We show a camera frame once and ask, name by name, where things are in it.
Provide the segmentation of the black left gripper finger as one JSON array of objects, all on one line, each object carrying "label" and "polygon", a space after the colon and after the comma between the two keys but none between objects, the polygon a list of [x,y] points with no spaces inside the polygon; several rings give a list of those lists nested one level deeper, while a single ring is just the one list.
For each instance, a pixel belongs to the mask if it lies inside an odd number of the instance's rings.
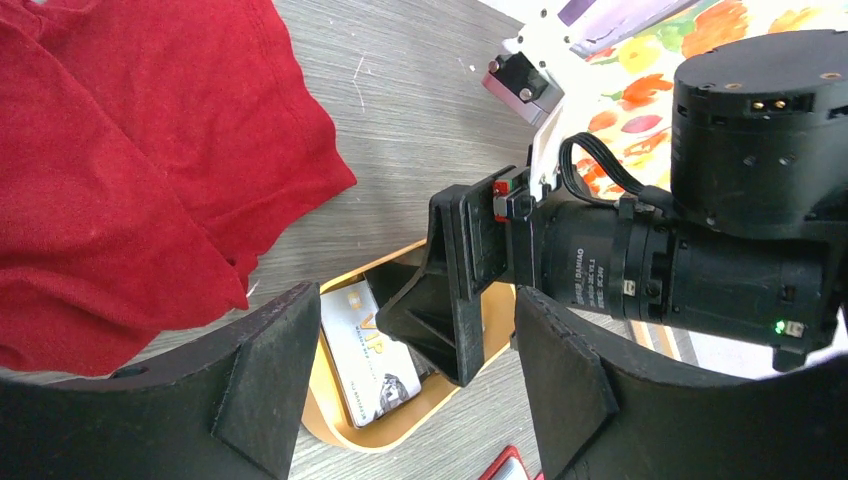
[{"label": "black left gripper finger", "polygon": [[5,479],[285,479],[320,330],[304,282],[106,379],[1,384]]}]

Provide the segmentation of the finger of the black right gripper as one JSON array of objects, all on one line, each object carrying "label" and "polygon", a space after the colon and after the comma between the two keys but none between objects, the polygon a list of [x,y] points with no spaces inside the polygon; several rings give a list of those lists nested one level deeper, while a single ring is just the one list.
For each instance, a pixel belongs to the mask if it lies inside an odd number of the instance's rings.
[{"label": "finger of the black right gripper", "polygon": [[508,267],[505,225],[495,219],[493,198],[491,184],[435,194],[423,260],[377,314],[382,332],[460,387],[484,363],[482,294]]}]

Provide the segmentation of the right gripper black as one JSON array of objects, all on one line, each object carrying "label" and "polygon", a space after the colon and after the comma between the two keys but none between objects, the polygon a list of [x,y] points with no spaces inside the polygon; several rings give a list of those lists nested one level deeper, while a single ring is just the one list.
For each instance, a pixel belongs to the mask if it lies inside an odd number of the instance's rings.
[{"label": "right gripper black", "polygon": [[733,237],[565,193],[507,228],[515,328],[548,479],[843,479],[847,359],[763,380],[694,367],[577,310],[785,352],[832,341],[823,247]]}]

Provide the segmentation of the white VIP card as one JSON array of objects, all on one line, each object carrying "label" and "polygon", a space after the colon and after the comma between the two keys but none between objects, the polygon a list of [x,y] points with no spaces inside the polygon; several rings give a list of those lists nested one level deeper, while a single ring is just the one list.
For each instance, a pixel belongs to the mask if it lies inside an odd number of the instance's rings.
[{"label": "white VIP card", "polygon": [[354,427],[361,428],[421,391],[408,347],[376,324],[379,307],[363,280],[321,295],[321,321]]}]

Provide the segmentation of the red card holder wallet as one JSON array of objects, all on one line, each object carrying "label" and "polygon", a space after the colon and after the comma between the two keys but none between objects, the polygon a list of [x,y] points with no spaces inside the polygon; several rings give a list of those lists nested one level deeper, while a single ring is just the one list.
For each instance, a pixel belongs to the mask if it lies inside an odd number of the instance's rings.
[{"label": "red card holder wallet", "polygon": [[478,477],[479,480],[544,480],[542,471],[531,475],[519,450],[514,445],[506,446]]}]

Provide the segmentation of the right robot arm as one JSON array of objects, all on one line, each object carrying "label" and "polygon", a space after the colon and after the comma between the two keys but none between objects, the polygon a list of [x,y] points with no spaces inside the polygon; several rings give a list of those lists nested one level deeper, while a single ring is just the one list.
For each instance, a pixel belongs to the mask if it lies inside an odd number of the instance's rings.
[{"label": "right robot arm", "polygon": [[378,328],[458,386],[481,297],[514,338],[548,479],[843,479],[847,35],[756,36],[675,71],[671,187],[591,133],[433,196],[425,257]]}]

